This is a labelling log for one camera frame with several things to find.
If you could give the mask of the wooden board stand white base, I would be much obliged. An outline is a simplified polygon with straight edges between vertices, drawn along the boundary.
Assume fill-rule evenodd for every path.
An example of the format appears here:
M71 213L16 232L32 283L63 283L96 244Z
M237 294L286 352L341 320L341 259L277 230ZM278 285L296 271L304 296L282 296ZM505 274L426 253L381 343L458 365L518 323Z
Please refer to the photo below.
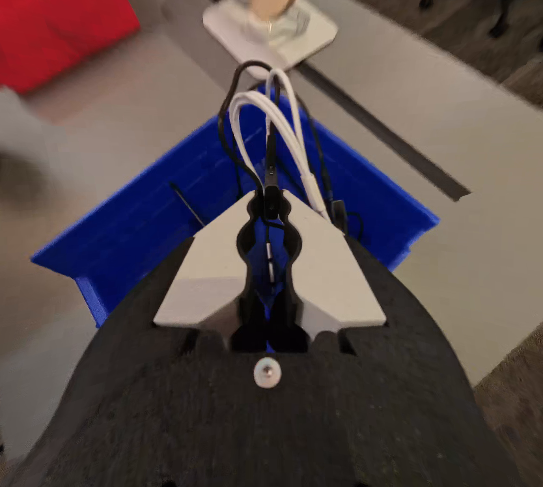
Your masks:
M239 63L290 70L328 46L338 27L307 0L219 0L202 22Z

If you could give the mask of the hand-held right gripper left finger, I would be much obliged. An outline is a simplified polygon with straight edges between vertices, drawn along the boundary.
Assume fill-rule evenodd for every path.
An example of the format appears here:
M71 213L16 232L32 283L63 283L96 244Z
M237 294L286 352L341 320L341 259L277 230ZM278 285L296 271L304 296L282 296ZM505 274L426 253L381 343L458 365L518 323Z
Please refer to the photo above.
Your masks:
M251 303L257 201L257 192L248 192L193 236L155 314L156 326L213 331L226 348L235 347L232 338Z

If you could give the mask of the blue plastic bin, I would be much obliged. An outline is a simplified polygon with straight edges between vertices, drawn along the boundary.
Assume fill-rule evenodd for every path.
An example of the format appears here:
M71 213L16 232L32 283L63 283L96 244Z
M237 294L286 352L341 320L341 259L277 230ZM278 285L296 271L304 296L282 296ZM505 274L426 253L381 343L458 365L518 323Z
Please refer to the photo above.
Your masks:
M346 204L349 235L388 270L439 224L439 217L323 124L300 110L305 146L319 186L318 134L335 200ZM218 117L192 131L82 219L39 249L31 262L73 279L101 327L125 296L200 225L173 184L205 223L254 185L221 146Z

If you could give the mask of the red plastic bin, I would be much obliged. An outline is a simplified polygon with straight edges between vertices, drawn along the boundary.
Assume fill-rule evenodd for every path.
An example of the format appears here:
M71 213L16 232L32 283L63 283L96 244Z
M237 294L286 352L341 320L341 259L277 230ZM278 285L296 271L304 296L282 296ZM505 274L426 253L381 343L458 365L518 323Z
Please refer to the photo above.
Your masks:
M30 92L139 29L128 0L1 0L1 86Z

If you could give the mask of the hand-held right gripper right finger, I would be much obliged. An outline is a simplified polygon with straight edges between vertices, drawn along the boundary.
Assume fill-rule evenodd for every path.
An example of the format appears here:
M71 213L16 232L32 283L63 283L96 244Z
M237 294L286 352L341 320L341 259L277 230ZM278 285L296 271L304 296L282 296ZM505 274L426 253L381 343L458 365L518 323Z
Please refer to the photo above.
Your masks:
M313 341L322 332L381 327L386 315L359 267L343 232L292 193L288 223L301 238L292 268L295 295L301 300L296 323Z

